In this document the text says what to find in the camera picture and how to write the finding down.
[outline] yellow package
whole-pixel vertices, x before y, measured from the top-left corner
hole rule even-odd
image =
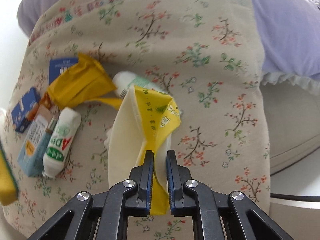
[[[79,53],[79,62],[68,68],[47,89],[50,98],[60,108],[74,108],[85,101],[100,101],[119,109],[119,98],[99,98],[116,90],[100,62]]]
[[[167,188],[160,185],[158,177],[166,179],[166,169],[158,169],[157,165],[165,165],[166,158],[161,158],[164,163],[157,163],[158,150],[166,138],[179,127],[180,115],[174,99],[164,93],[135,87],[136,100],[142,120],[142,127],[146,144],[140,154],[140,165],[143,165],[146,150],[155,153],[154,177],[152,187],[151,215],[165,215],[169,207]]]
[[[151,215],[165,215],[169,208],[166,156],[172,149],[171,134],[180,123],[179,109],[170,95],[132,86],[111,131],[110,187],[127,179],[133,167],[143,164],[146,150],[155,154]]]

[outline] ruffled fabric edge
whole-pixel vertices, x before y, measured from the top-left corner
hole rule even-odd
[[[320,82],[309,77],[300,77],[295,74],[284,73],[284,72],[262,72],[261,84],[266,85],[271,83],[273,85],[289,81],[291,85],[298,85],[304,90],[308,91],[311,95],[320,95]]]

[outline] blue carton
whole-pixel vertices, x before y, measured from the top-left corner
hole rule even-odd
[[[39,108],[41,97],[34,87],[25,93],[11,112],[13,127],[23,133],[32,122]]]
[[[48,109],[39,106],[21,147],[17,162],[28,177],[42,175],[43,155],[49,144],[57,119]]]
[[[49,85],[68,68],[78,63],[77,57],[52,59],[49,63]]]

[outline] metal screw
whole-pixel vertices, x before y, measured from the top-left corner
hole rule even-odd
[[[231,196],[236,200],[242,200],[244,198],[243,193],[240,191],[233,192]]]
[[[89,194],[86,193],[86,192],[80,192],[80,193],[77,195],[77,199],[78,199],[78,200],[81,200],[81,201],[87,200],[88,198],[89,198]]]
[[[133,187],[136,183],[132,179],[126,179],[122,184],[125,187]]]
[[[198,186],[198,181],[196,181],[194,179],[189,179],[186,181],[186,185],[188,187],[196,187],[196,186]]]

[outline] small paper box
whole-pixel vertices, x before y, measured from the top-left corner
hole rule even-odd
[[[77,57],[52,59],[49,63],[49,85],[69,67],[78,63]]]
[[[34,87],[25,93],[11,112],[13,127],[23,133],[32,122],[39,108],[41,97]]]
[[[42,158],[57,123],[50,111],[40,105],[21,147],[17,162],[28,177],[41,176]]]

